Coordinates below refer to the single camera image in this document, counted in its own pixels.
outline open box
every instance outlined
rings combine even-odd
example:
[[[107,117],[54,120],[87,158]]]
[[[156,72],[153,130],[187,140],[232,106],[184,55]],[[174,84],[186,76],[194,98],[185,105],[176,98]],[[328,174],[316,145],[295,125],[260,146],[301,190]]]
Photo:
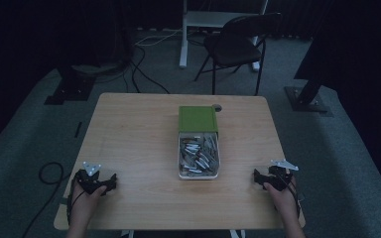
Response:
[[[218,127],[213,106],[179,108],[178,162],[181,179],[218,177]]]

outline metal stand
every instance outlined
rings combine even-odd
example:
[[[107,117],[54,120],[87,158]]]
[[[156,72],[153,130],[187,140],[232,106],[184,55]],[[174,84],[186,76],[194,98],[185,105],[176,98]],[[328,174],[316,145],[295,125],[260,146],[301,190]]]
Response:
[[[319,95],[319,84],[307,83],[304,88],[284,87],[294,111],[319,112],[321,115],[332,116],[330,109],[323,105]]]
[[[67,101],[86,101],[95,77],[80,77],[71,66],[59,66],[62,80],[54,95],[48,96],[45,105],[62,105]]]

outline black curtain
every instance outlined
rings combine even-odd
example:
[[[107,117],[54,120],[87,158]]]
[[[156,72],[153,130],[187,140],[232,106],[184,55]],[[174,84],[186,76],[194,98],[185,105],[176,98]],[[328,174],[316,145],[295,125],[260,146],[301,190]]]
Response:
[[[93,0],[0,1],[0,133],[37,81],[50,70],[59,65],[98,65],[99,58],[107,59],[96,51],[95,43],[104,35],[97,20],[119,9],[115,4],[111,7],[110,1],[98,1],[99,8]],[[103,9],[103,3],[110,9]],[[101,47],[113,43],[107,39],[109,43],[100,48],[111,53]]]
[[[338,93],[381,175],[381,0],[335,0],[296,78]]]
[[[288,38],[309,40],[318,32],[333,0],[269,0],[267,12],[280,12],[280,34]]]

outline hand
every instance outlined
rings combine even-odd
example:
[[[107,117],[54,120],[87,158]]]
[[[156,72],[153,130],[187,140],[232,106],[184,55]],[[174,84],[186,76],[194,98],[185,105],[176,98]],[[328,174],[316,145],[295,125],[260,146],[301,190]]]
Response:
[[[73,207],[70,212],[70,226],[66,237],[85,237],[89,220],[97,208],[101,194],[107,187],[101,186],[93,194],[88,194],[77,181],[74,182],[73,186]]]
[[[283,218],[298,219],[295,198],[288,188],[278,191],[267,182],[264,182],[264,186],[269,191],[278,212],[280,212]],[[294,177],[292,177],[289,187],[296,192],[296,179]]]
[[[282,191],[278,191],[267,182],[264,182],[264,186],[274,200],[274,204],[278,212],[280,212],[284,228],[286,230],[286,237],[305,237],[305,233],[299,223],[296,201],[290,190],[285,188]],[[289,183],[289,187],[293,190],[293,192],[296,192],[296,179],[294,177],[292,177],[292,182]]]

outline table leg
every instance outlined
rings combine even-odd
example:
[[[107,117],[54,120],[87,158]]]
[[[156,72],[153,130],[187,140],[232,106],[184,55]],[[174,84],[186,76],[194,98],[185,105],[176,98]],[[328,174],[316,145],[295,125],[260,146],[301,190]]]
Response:
[[[184,0],[184,15],[183,15],[183,26],[182,26],[182,48],[181,48],[181,59],[179,62],[179,67],[185,68],[187,67],[187,59],[188,59],[188,1]]]

